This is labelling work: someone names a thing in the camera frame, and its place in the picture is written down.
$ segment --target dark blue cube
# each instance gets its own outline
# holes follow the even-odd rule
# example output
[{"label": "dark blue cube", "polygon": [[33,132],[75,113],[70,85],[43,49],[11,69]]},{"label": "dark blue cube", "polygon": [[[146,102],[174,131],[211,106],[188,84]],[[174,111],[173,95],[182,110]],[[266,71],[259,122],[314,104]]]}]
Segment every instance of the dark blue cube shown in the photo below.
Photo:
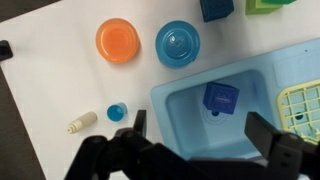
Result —
[{"label": "dark blue cube", "polygon": [[234,11],[233,0],[200,0],[204,22],[227,17]]},{"label": "dark blue cube", "polygon": [[212,112],[233,114],[239,96],[239,89],[210,82],[207,84],[203,104]]}]

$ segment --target white table surface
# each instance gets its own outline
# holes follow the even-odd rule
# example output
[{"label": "white table surface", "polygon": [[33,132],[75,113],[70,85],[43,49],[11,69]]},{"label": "white table surface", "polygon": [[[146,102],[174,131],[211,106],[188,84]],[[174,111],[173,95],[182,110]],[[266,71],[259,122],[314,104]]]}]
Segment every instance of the white table surface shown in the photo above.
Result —
[{"label": "white table surface", "polygon": [[[161,142],[152,87],[320,37],[319,0],[258,16],[245,16],[245,0],[234,6],[229,17],[204,23],[199,0],[65,0],[1,23],[0,39],[14,51],[1,67],[46,178],[63,179],[85,137],[112,138],[133,124],[138,109],[148,111],[148,138]],[[122,65],[106,62],[95,47],[100,24],[114,17],[130,21],[141,41],[138,55]],[[163,66],[154,48],[157,32],[172,20],[191,23],[201,39],[197,60],[178,70]],[[117,102],[129,113],[112,123],[105,110]],[[67,134],[67,124],[88,111],[98,114],[98,123]]]}]

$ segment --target green block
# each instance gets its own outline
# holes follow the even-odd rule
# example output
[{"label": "green block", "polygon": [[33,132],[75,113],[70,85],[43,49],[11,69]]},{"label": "green block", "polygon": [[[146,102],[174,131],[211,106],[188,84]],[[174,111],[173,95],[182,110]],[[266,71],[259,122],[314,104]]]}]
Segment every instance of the green block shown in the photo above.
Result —
[{"label": "green block", "polygon": [[262,0],[264,3],[269,3],[269,4],[290,4],[296,0]]},{"label": "green block", "polygon": [[262,0],[246,0],[246,15],[270,14],[282,7],[282,4],[269,4]]}]

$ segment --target orange cup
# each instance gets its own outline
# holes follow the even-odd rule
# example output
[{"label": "orange cup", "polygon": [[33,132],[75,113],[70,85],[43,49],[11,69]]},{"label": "orange cup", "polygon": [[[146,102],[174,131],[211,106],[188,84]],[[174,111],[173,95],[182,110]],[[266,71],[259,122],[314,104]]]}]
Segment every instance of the orange cup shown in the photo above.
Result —
[{"label": "orange cup", "polygon": [[139,37],[128,21],[114,18],[104,22],[98,29],[96,45],[99,53],[113,63],[125,63],[139,49]]}]

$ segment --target light blue sink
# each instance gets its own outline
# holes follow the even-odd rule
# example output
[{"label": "light blue sink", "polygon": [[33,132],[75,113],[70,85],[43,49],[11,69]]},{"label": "light blue sink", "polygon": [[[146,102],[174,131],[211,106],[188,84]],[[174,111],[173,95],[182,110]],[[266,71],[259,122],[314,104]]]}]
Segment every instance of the light blue sink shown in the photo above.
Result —
[{"label": "light blue sink", "polygon": [[[278,94],[315,79],[320,79],[320,39],[157,86],[151,99],[165,145],[183,158],[252,158],[260,154],[244,134],[247,112],[281,129]],[[203,105],[212,81],[240,90],[233,115],[212,114]]]}]

